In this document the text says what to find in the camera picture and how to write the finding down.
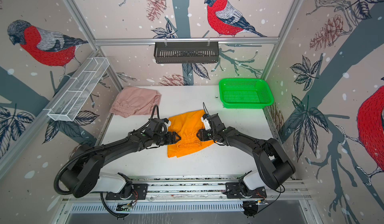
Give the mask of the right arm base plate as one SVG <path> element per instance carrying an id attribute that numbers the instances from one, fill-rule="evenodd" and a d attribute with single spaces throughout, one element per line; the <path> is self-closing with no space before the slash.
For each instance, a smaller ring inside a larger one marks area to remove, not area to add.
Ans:
<path id="1" fill-rule="evenodd" d="M 266 199 L 267 194 L 264 187 L 250 190 L 243 183 L 226 183 L 224 195 L 228 199 Z"/>

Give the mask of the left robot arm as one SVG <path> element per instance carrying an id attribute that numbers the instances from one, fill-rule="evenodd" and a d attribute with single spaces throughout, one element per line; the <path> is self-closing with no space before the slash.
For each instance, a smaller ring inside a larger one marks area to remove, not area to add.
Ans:
<path id="1" fill-rule="evenodd" d="M 107 145 L 84 145 L 61 167 L 54 179 L 54 190 L 59 195 L 81 198 L 92 192 L 105 165 L 126 155 L 147 150 L 153 144 L 159 147 L 174 145 L 181 139 L 176 132 L 149 134 L 147 131 L 135 131 Z"/>

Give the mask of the pink shorts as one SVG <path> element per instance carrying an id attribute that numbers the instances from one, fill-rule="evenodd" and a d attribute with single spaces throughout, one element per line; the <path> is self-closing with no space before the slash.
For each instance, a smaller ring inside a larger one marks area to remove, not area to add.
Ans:
<path id="1" fill-rule="evenodd" d="M 157 90 L 126 86 L 117 95 L 110 113 L 123 118 L 150 115 L 161 97 Z"/>

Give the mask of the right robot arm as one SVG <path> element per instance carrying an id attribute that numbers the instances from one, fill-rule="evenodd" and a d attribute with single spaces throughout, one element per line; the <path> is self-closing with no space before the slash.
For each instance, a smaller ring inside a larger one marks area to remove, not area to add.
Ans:
<path id="1" fill-rule="evenodd" d="M 204 128 L 197 133 L 200 141 L 214 141 L 221 146 L 237 148 L 254 158 L 257 169 L 246 173 L 239 181 L 244 196 L 248 197 L 250 192 L 262 187 L 279 191 L 283 183 L 296 172 L 294 164 L 277 140 L 256 139 L 233 127 L 225 127 L 217 114 L 204 114 L 201 120 Z"/>

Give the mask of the orange shorts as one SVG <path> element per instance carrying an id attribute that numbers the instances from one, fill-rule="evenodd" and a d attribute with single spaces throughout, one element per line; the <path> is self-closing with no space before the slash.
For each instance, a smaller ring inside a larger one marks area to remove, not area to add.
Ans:
<path id="1" fill-rule="evenodd" d="M 171 126 L 168 128 L 168 131 L 176 132 L 181 137 L 181 140 L 174 145 L 168 146 L 168 158 L 184 157 L 214 144 L 212 140 L 202 142 L 197 137 L 198 132 L 201 129 L 205 129 L 201 121 L 204 114 L 203 110 L 197 110 L 169 118 Z"/>

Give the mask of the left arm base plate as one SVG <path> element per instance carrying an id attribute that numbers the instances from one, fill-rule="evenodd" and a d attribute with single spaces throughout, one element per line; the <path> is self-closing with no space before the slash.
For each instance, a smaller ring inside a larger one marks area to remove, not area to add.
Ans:
<path id="1" fill-rule="evenodd" d="M 148 191 L 148 184 L 127 184 L 119 193 L 107 193 L 107 201 L 120 200 L 145 200 Z"/>

